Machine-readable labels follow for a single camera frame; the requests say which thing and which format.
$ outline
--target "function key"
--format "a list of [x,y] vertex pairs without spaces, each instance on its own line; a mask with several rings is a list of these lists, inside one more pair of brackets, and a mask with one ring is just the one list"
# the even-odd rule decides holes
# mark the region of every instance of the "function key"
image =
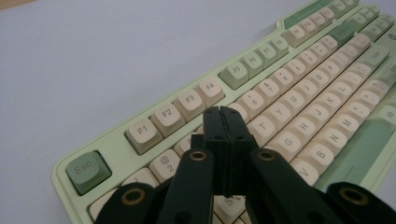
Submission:
[[163,140],[163,136],[149,119],[141,119],[126,131],[126,137],[139,155]]
[[163,137],[174,133],[186,123],[180,112],[170,103],[156,109],[151,116],[151,122],[158,128]]
[[206,108],[209,108],[224,98],[224,92],[221,85],[213,77],[201,81],[195,90],[204,100]]
[[236,90],[248,81],[248,70],[242,63],[233,62],[219,74],[219,77],[231,89]]
[[262,59],[255,52],[250,52],[242,58],[242,64],[246,67],[248,78],[258,75],[263,68]]
[[289,53],[288,41],[286,41],[282,36],[275,37],[270,43],[272,46],[274,46],[277,60]]
[[194,119],[205,110],[204,101],[195,90],[189,90],[180,94],[176,98],[174,105],[187,122]]

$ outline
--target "keycap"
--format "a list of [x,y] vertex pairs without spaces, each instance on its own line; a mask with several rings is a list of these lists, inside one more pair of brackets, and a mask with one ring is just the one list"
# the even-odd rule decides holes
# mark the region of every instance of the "keycap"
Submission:
[[113,195],[113,193],[116,190],[117,189],[113,189],[113,190],[109,191],[108,193],[106,193],[105,195],[100,197],[98,200],[96,200],[96,202],[94,202],[90,206],[90,214],[91,214],[93,221],[95,221],[98,218],[99,213],[103,208],[103,205],[105,205],[105,203],[111,198],[111,196]]
[[111,176],[110,169],[96,151],[70,161],[66,172],[79,195],[84,195]]
[[174,151],[181,157],[185,151],[191,149],[191,136],[196,133],[190,133],[178,141],[175,145]]
[[254,135],[257,144],[263,147],[276,134],[275,124],[263,115],[259,115],[251,121],[247,128]]
[[248,81],[248,70],[240,62],[233,62],[219,74],[231,89],[236,90]]
[[389,127],[391,132],[396,129],[396,107],[392,105],[379,105],[372,113],[369,120],[381,122]]
[[245,198],[215,196],[213,210],[224,224],[232,224],[245,210]]
[[224,98],[224,91],[221,85],[213,77],[201,81],[195,90],[204,100],[206,108],[209,108]]
[[294,48],[300,46],[306,39],[306,34],[304,29],[301,27],[300,24],[296,24],[287,30],[282,37],[285,38],[289,45]]
[[338,47],[343,46],[354,34],[355,28],[349,21],[342,23],[329,32],[329,35],[337,41]]
[[280,88],[278,85],[270,78],[266,78],[260,82],[254,90],[258,92],[262,98],[265,99],[265,106],[271,104],[275,99],[280,96]]
[[248,78],[251,79],[259,74],[263,69],[262,58],[256,52],[249,52],[242,59],[242,64],[246,67]]
[[319,173],[315,167],[302,159],[294,158],[290,165],[303,178],[305,183],[310,186],[313,186],[319,179]]
[[168,149],[154,159],[148,167],[160,183],[162,183],[175,174],[179,162],[180,157],[176,152]]
[[276,59],[280,59],[289,52],[289,44],[282,36],[276,36],[270,42],[276,51]]
[[254,119],[265,108],[264,99],[256,91],[247,91],[236,102],[244,107],[249,119]]
[[248,116],[247,111],[240,104],[231,103],[230,105],[228,105],[228,107],[238,111],[238,113],[241,115],[241,117],[242,117],[242,119],[244,120],[245,123],[248,123],[250,121],[250,117]]
[[322,144],[310,142],[300,151],[297,158],[311,164],[318,171],[318,174],[322,175],[333,162],[334,155]]
[[151,185],[154,188],[159,185],[157,179],[147,167],[138,170],[136,173],[126,178],[124,182],[122,182],[122,186],[134,182],[145,183]]
[[128,140],[141,155],[163,140],[163,136],[149,119],[141,119],[126,131]]
[[279,152],[286,161],[291,161],[303,147],[301,140],[289,131],[281,131],[267,144]]
[[150,120],[163,137],[174,133],[186,123],[180,112],[170,103],[156,109]]
[[389,50],[380,45],[374,45],[367,49],[357,60],[358,63],[364,63],[370,68],[377,68],[389,55]]
[[264,43],[259,46],[257,53],[262,58],[263,69],[269,67],[276,61],[276,50],[269,43]]
[[205,110],[204,101],[195,90],[180,94],[174,101],[174,105],[187,122],[195,119]]

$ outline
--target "white desk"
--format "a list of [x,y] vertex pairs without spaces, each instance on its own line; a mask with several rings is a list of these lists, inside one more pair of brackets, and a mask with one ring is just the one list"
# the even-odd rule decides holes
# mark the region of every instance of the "white desk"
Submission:
[[[68,223],[50,183],[57,160],[306,2],[41,0],[0,11],[0,223]],[[371,2],[396,17],[394,0]],[[396,207],[392,188],[378,194]]]

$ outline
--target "keyboard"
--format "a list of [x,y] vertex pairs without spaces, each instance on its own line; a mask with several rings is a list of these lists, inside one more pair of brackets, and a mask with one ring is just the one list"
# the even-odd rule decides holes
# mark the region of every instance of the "keyboard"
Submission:
[[[325,191],[376,191],[396,161],[395,19],[359,0],[315,1],[253,46],[59,159],[51,173],[73,223],[93,223],[120,186],[171,178],[211,106],[237,110],[260,147]],[[245,198],[215,196],[214,223],[250,223]]]

